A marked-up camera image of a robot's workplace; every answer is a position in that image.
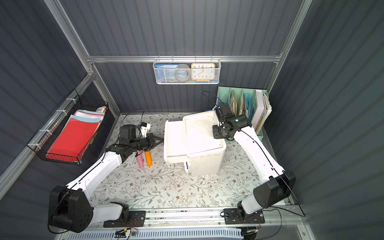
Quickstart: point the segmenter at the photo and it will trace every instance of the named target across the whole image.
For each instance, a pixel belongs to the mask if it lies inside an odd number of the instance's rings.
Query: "aluminum frame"
[[[291,47],[293,45],[293,42],[296,39],[297,33],[299,32],[299,29],[304,21],[305,16],[307,15],[307,12],[312,4],[312,0],[302,0],[299,10],[295,16],[295,20],[292,23],[292,26],[288,32],[287,38],[284,42],[283,48],[281,50],[280,54],[280,61],[276,64],[275,68],[272,70],[271,76],[265,86],[265,89],[267,89],[268,93],[271,93],[271,90],[273,86],[275,85],[275,82],[277,80],[277,77],[280,74],[281,68],[283,67],[285,60],[288,56],[288,53],[291,50]]]
[[[290,211],[301,213],[297,205],[280,205],[279,207],[289,209]],[[177,209],[134,209],[146,211],[145,224],[138,229],[146,228],[191,228],[191,227],[251,227],[253,223],[242,223],[226,225],[225,219],[220,216],[220,212],[224,208],[231,207],[192,207],[192,208],[177,208]],[[307,225],[307,219],[294,215],[288,211],[279,209],[282,218],[282,225]],[[265,223],[263,226],[279,226],[280,215],[277,211],[263,212]],[[86,228],[86,230],[102,230],[110,229],[104,228],[102,224],[93,224]]]
[[[88,86],[92,83],[95,78],[93,73],[88,73],[80,84],[76,87],[76,90],[73,90],[67,97],[66,100],[60,105],[57,110],[64,110],[72,100],[69,98],[74,98],[77,96],[77,93],[82,94]],[[41,129],[49,129],[49,127],[56,121],[60,116],[61,112],[56,111],[46,123],[42,126]],[[43,131],[38,131],[32,140],[28,144],[36,144],[44,136]],[[4,197],[5,193],[11,188],[16,179],[24,171],[27,165],[35,157],[35,152],[32,151],[29,147],[25,146],[24,149],[18,154],[18,156],[12,161],[8,168],[0,176],[0,200]]]
[[[201,62],[221,60],[222,63],[278,63],[280,56],[89,56],[89,63],[153,63],[155,59],[163,62]]]
[[[100,76],[99,72],[97,71],[96,66],[90,64],[87,61],[87,57],[89,56],[89,53],[87,49],[85,48],[83,42],[81,41],[79,35],[77,34],[74,26],[71,23],[71,20],[69,19],[68,15],[66,14],[63,6],[61,5],[59,0],[44,0],[45,4],[47,5],[48,9],[52,13],[53,17],[55,18],[57,24],[60,26],[61,30],[63,31],[64,35],[66,36],[67,40],[71,44],[73,50],[75,51],[76,55],[78,56],[79,60],[83,64],[85,70],[90,73],[94,73],[97,76],[97,80],[94,82],[97,89],[99,90],[101,96],[105,101],[109,104],[109,109],[111,110],[112,114],[115,117],[119,116],[120,110],[113,99],[111,93],[108,91],[105,82],[103,81],[102,77]]]
[[[81,63],[83,64],[84,68],[87,70],[87,72],[90,72],[91,75],[93,75],[93,72],[94,72],[94,74],[97,76],[97,80],[94,80],[94,84],[96,85],[96,87],[99,90],[100,94],[102,95],[103,99],[105,101],[109,102],[112,113],[117,118],[119,115],[119,109],[116,105],[116,102],[113,100],[113,97],[111,96],[110,92],[108,91],[108,89],[105,85],[105,82],[101,78],[96,66],[94,66],[91,63],[96,63],[96,62],[132,62],[132,63],[135,63],[135,62],[153,62],[153,60],[155,58],[158,58],[159,56],[90,56],[88,54],[85,46],[83,45],[80,37],[78,36],[76,30],[74,29],[70,19],[68,18],[67,14],[65,13],[65,11],[64,11],[61,3],[60,3],[60,0],[44,0],[44,2],[46,3],[47,7],[51,11],[52,15],[54,16],[55,20],[59,24],[60,28],[64,32],[66,38],[70,42],[72,48],[74,49],[75,53],[77,54],[78,58],[80,59]],[[302,1],[300,8],[296,14],[295,20],[294,20],[294,22],[290,28],[289,34],[288,34],[288,36],[285,40],[285,43],[283,45],[281,54],[279,56],[215,56],[215,57],[216,58],[219,57],[222,60],[222,62],[274,62],[274,63],[276,63],[276,67],[274,68],[273,72],[271,73],[269,81],[266,85],[266,89],[268,90],[268,92],[270,92],[272,90],[272,88],[275,84],[275,81],[276,81],[276,79],[277,79],[277,77],[281,71],[281,68],[282,68],[282,66],[283,66],[283,64],[287,58],[287,55],[288,55],[288,53],[292,47],[292,44],[296,38],[296,35],[299,31],[299,28],[300,28],[300,26],[304,20],[304,17],[306,15],[311,3],[312,3],[312,0],[303,0]],[[174,60],[175,58],[178,58],[178,57],[174,57],[174,56],[163,56],[163,57],[168,57],[168,58],[170,57],[172,60]],[[24,152],[24,150],[19,154],[19,156],[17,157],[17,159],[18,158],[22,159],[23,162],[20,162],[20,160],[16,161],[16,159],[12,162],[11,166],[9,167],[9,169],[10,169],[9,172],[11,172],[12,174],[16,173],[16,176],[15,175],[14,176],[8,176],[9,180],[11,180],[11,181],[7,182],[7,184],[8,184],[7,186],[5,185],[4,177],[3,177],[5,175],[5,173],[2,174],[2,176],[0,177],[0,199],[4,195],[4,193],[10,188],[10,186],[17,179],[17,177],[20,175],[22,170],[28,165],[28,163],[30,162],[30,160],[33,157],[30,154]],[[175,227],[175,225],[178,225],[180,228],[183,228],[183,227],[186,227],[186,225],[193,225],[193,226],[201,225],[202,227],[209,227],[211,225],[210,223],[212,223],[212,217],[213,216],[209,216],[206,214],[208,212],[216,212],[217,213],[217,211],[221,211],[222,209],[223,209],[222,207],[221,208],[204,208],[204,211],[207,211],[204,216],[201,216],[201,211],[199,211],[196,208],[193,208],[193,209],[192,208],[169,209],[169,210],[159,209],[159,210],[161,210],[163,213],[164,213],[164,211],[169,211],[169,212],[165,213],[167,215],[165,217],[166,217],[166,219],[169,219],[169,220],[173,219],[172,221],[169,221],[169,222],[172,222],[172,227]],[[160,217],[157,212],[153,212],[155,209],[146,209],[146,210],[150,211],[147,216],[153,222],[153,225],[150,225],[148,227],[155,227],[156,225],[158,225],[159,227],[162,227],[162,228],[167,227],[167,223],[166,223],[166,221],[164,221],[164,218]],[[182,210],[183,211],[182,214],[187,215],[186,218],[183,218],[183,217],[180,218],[180,216],[178,217],[177,214],[170,214],[170,211],[177,212],[178,210],[180,210],[180,211]],[[188,216],[188,214],[186,214],[187,212],[190,212],[190,213],[193,212],[193,210],[195,210],[195,212],[199,212],[199,213],[192,213],[192,215],[190,215],[190,216]],[[299,216],[292,215],[288,212],[286,212],[286,213],[283,213],[283,212],[284,211],[281,212],[282,217],[284,216],[283,225],[286,225],[286,224],[298,225],[298,228],[299,228],[299,225],[303,225],[303,223],[305,223],[304,226],[306,226],[305,228],[308,229],[309,226],[307,226],[306,218],[301,218]],[[188,219],[191,219],[191,217],[194,217],[193,220],[200,219],[199,223],[198,222],[192,223],[191,221],[188,221]],[[280,220],[279,215],[276,216],[276,215],[274,215],[274,213],[265,212],[265,219],[266,219],[265,224],[267,224],[267,225],[268,224],[270,224],[270,225],[280,224],[280,222],[278,221],[277,218]],[[218,221],[218,222],[214,221],[214,222],[215,222],[214,223],[215,227],[217,227],[218,224],[221,224],[220,221]]]

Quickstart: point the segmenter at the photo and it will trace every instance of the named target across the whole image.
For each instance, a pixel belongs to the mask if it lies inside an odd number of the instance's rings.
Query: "wire mesh basket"
[[[157,58],[153,70],[157,84],[218,84],[221,62],[220,59],[169,62]]]
[[[48,150],[53,145],[57,137],[61,134],[61,131],[64,129],[71,114],[74,114],[79,109],[96,111],[98,107],[102,107],[102,106],[107,107],[106,112],[104,114],[105,116],[107,111],[109,111],[108,102],[104,100],[85,97],[85,96],[76,96],[64,110],[61,110],[59,117],[56,118],[54,122],[52,122],[49,129],[40,130],[40,131],[44,131],[45,133],[43,137],[40,139],[39,143],[28,144],[27,146],[33,151],[35,151],[36,155],[41,160],[80,165],[82,156],[86,152],[89,145],[93,143],[93,140],[95,139],[98,133],[98,129],[100,127],[95,131],[95,133],[92,135],[90,140],[86,143],[86,145],[82,148],[80,153],[76,156],[48,153]]]

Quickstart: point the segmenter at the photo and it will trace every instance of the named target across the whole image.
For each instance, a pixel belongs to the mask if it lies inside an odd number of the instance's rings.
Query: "metal wall panel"
[[[204,111],[216,101],[201,94],[217,93],[217,85],[159,85],[151,63],[96,63],[122,113],[143,108],[147,112]],[[274,63],[222,63],[219,86],[261,88]]]
[[[300,0],[61,0],[90,55],[275,55]]]
[[[100,99],[91,84],[84,95]],[[51,190],[77,178],[99,158],[115,121],[106,113],[95,140],[82,158],[80,166],[32,159],[26,169],[0,201],[1,239],[54,239],[47,230],[48,201]]]
[[[43,1],[0,1],[0,174],[86,72]]]
[[[382,239],[384,2],[314,1],[266,131],[316,239]]]

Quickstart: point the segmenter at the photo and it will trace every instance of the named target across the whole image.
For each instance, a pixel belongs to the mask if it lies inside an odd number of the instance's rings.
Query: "black mesh basket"
[[[88,146],[90,144],[92,144],[93,140],[95,139],[95,137],[98,133],[98,129],[100,129],[100,128],[98,128],[96,130],[96,132],[93,134],[91,139],[82,148],[82,150],[80,151],[80,153],[77,156],[66,156],[66,155],[60,155],[60,154],[53,154],[53,153],[48,153],[47,151],[50,149],[52,144],[55,142],[57,137],[60,135],[61,131],[65,127],[65,124],[67,123],[71,114],[74,114],[79,109],[88,110],[88,111],[96,111],[96,109],[98,107],[103,107],[103,106],[107,107],[107,110],[105,112],[105,115],[106,115],[107,112],[109,111],[108,103],[106,101],[94,99],[94,98],[89,98],[89,97],[85,97],[85,96],[77,96],[74,100],[71,101],[71,103],[66,107],[65,110],[61,111],[59,117],[52,123],[50,128],[43,130],[43,131],[45,131],[45,133],[44,133],[43,137],[41,138],[41,140],[39,141],[38,146],[28,145],[28,147],[31,148],[33,151],[35,151],[36,155],[41,160],[80,165],[82,156],[84,155]]]

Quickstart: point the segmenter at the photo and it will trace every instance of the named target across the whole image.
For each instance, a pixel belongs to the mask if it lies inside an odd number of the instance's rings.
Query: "red paper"
[[[57,159],[52,154],[77,157],[95,133],[98,125],[98,122],[82,122],[71,118],[48,150],[47,158]]]

